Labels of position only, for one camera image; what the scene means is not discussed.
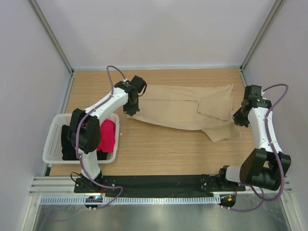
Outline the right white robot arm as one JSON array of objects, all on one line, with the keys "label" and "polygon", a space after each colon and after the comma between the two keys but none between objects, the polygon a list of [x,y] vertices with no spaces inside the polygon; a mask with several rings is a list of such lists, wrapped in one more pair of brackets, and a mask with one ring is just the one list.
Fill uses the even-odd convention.
[{"label": "right white robot arm", "polygon": [[252,127],[255,148],[241,167],[224,166],[219,170],[217,186],[221,190],[234,190],[239,183],[272,191],[280,187],[291,157],[283,154],[276,140],[270,107],[269,100],[249,96],[233,115],[236,125]]}]

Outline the beige t shirt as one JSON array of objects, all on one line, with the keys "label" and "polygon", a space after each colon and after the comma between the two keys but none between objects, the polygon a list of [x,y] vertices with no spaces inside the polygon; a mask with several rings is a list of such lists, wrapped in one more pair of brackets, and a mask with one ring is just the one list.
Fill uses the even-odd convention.
[{"label": "beige t shirt", "polygon": [[240,138],[233,115],[233,85],[181,87],[149,85],[133,119],[154,125],[201,130],[212,142]]}]

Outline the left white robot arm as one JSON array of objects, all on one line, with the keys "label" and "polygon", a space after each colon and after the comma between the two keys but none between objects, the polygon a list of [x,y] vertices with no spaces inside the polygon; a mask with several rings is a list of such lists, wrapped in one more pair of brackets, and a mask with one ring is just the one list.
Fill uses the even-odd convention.
[{"label": "left white robot arm", "polygon": [[80,179],[92,193],[101,188],[120,189],[121,186],[103,185],[103,177],[99,168],[96,149],[101,140],[100,126],[116,109],[123,107],[128,116],[135,115],[139,109],[139,97],[147,88],[146,82],[137,76],[133,80],[123,80],[115,84],[112,91],[93,106],[81,110],[75,109],[71,115],[68,140],[76,151],[76,157],[81,164]]}]

